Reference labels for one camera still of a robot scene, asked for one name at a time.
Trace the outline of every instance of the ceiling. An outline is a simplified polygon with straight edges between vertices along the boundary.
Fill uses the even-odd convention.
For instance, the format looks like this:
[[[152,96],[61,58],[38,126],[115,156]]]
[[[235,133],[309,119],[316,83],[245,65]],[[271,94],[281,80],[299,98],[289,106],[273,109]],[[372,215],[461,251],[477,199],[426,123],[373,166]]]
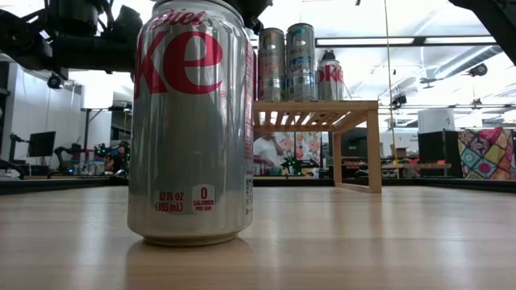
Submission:
[[[315,36],[324,37],[385,37],[384,0],[273,0],[260,16],[265,27],[286,31],[299,22],[314,26]],[[125,4],[141,13],[144,21],[150,18],[152,5],[148,0],[114,0],[114,16]],[[2,0],[1,9],[18,16],[43,7],[43,0]],[[387,0],[389,36],[420,35],[488,35],[478,18],[469,10],[452,5],[447,0]],[[516,68],[505,53],[485,61],[489,72],[484,77],[458,74],[431,84],[424,89],[419,84],[427,71],[438,68],[459,57],[472,47],[412,47],[390,48],[390,69],[386,48],[336,48],[337,59],[343,67],[344,81],[354,99],[379,99],[390,103],[389,87],[394,93],[406,92],[408,104],[445,105],[470,104],[481,98],[484,104],[516,102]],[[316,49],[319,58],[324,49]],[[120,88],[115,99],[131,99],[131,80],[128,74],[117,73],[114,79]],[[399,118],[417,119],[418,110],[400,110]],[[481,111],[482,118],[493,118],[489,110]],[[388,116],[381,117],[381,125]]]

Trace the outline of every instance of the computer monitor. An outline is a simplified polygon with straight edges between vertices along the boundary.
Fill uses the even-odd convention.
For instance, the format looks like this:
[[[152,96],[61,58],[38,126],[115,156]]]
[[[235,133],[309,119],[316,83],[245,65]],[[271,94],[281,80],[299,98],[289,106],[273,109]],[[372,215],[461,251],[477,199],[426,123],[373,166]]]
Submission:
[[[31,134],[29,139],[29,157],[45,157],[54,154],[56,132]]]

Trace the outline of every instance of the can on shelf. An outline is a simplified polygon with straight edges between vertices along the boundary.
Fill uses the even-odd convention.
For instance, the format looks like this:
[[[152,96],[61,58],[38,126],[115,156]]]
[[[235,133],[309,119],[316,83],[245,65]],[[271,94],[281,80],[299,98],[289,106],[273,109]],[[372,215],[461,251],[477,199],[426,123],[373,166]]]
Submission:
[[[287,31],[287,91],[289,100],[317,99],[315,38],[310,24],[297,23]]]
[[[315,73],[317,95],[319,100],[343,100],[344,77],[340,62],[335,59],[332,50],[324,51]]]
[[[127,224],[150,243],[233,239],[252,221],[253,49],[237,10],[159,1],[139,33]]]
[[[285,34],[277,28],[266,28],[258,42],[258,99],[286,100]]]

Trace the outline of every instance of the wooden table surface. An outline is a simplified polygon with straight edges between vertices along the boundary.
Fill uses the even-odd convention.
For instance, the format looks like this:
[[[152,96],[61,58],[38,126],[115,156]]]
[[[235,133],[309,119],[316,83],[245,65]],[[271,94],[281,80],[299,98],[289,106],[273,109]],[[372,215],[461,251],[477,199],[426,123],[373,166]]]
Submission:
[[[216,246],[148,246],[127,188],[0,196],[0,289],[516,287],[516,196],[386,187],[256,188],[255,221]]]

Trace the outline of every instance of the patchwork fabric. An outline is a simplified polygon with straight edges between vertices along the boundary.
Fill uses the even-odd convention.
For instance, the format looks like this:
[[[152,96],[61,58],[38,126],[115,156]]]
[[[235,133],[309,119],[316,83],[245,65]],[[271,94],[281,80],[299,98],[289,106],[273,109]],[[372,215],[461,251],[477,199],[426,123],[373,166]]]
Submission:
[[[510,171],[510,161],[509,161],[506,157],[504,157],[504,158],[503,158],[503,159],[498,163],[498,167],[499,167],[500,169],[503,169],[503,170],[505,170],[505,171],[509,172],[509,171]]]
[[[497,170],[497,165],[489,160],[482,159],[475,164],[473,170],[483,176],[485,179],[490,179],[494,172]]]
[[[466,148],[462,152],[462,156],[460,157],[460,159],[464,165],[466,165],[469,168],[473,168],[475,164],[478,162],[478,160],[481,159],[481,157],[477,153],[473,152],[471,149]]]
[[[481,137],[475,138],[469,144],[469,148],[471,148],[471,150],[475,151],[480,156],[485,155],[485,153],[487,153],[487,150],[489,150],[490,147],[491,146],[489,145],[489,141]]]
[[[466,179],[516,180],[511,130],[465,130],[459,133],[462,173]]]
[[[499,146],[492,146],[487,153],[485,153],[485,158],[495,164],[497,164],[502,157],[506,155],[506,152],[503,148]]]
[[[509,140],[507,139],[507,135],[504,131],[501,132],[500,136],[498,136],[496,144],[502,148],[505,149],[507,147],[507,142]]]
[[[493,176],[491,176],[491,179],[492,180],[510,180],[510,174],[507,171],[499,168],[493,174]]]
[[[484,177],[474,171],[471,171],[466,176],[466,179],[484,179]]]
[[[459,142],[466,147],[476,138],[475,132],[472,130],[464,130],[459,133]]]

